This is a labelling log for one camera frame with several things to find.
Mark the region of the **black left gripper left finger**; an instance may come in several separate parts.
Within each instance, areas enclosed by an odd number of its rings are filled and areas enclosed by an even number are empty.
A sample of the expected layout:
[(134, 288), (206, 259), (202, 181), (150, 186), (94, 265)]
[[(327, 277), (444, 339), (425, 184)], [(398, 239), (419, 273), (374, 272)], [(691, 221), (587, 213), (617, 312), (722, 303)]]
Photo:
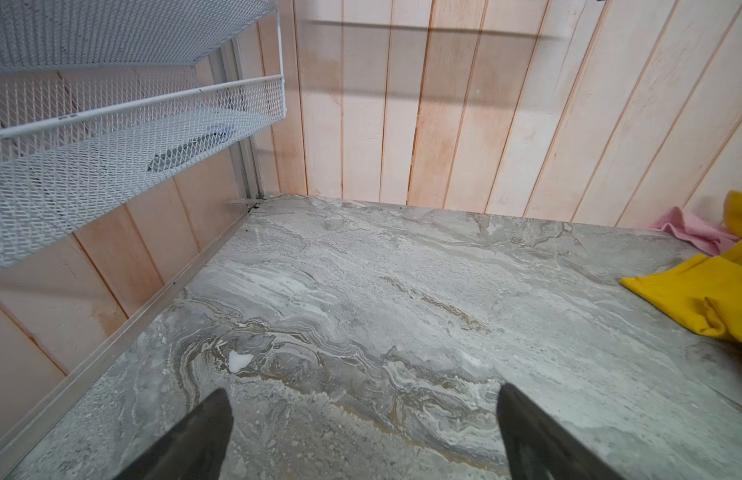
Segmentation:
[(119, 479), (218, 479), (234, 425), (226, 391), (214, 390)]

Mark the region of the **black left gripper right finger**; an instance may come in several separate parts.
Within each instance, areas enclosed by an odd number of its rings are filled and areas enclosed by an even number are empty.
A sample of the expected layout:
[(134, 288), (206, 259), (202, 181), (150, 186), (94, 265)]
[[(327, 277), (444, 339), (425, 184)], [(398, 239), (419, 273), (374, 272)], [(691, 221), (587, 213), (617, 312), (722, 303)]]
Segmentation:
[(511, 383), (496, 416), (513, 479), (620, 479), (622, 476)]

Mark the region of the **yellow cloth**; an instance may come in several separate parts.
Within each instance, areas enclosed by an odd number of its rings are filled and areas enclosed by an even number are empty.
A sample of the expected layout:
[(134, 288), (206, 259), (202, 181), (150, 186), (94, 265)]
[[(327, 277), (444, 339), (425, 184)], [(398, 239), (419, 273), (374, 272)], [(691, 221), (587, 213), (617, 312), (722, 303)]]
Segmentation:
[(728, 193), (722, 227), (740, 237), (726, 253), (621, 284), (695, 334), (742, 344), (742, 192)]

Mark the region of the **pink cloth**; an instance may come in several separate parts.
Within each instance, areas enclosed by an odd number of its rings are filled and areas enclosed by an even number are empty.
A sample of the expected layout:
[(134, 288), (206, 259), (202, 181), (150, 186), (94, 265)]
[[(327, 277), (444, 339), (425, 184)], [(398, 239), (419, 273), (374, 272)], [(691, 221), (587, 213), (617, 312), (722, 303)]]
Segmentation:
[(709, 223), (680, 207), (672, 207), (647, 229), (670, 234), (708, 256), (722, 255), (740, 241), (740, 237), (725, 227)]

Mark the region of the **aluminium wall frame rail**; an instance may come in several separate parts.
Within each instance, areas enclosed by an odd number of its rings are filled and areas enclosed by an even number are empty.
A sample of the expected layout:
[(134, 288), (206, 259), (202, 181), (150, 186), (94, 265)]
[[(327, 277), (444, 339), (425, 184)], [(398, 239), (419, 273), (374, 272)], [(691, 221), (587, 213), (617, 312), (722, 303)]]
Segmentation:
[(0, 479), (240, 227), (243, 141), (0, 274)]

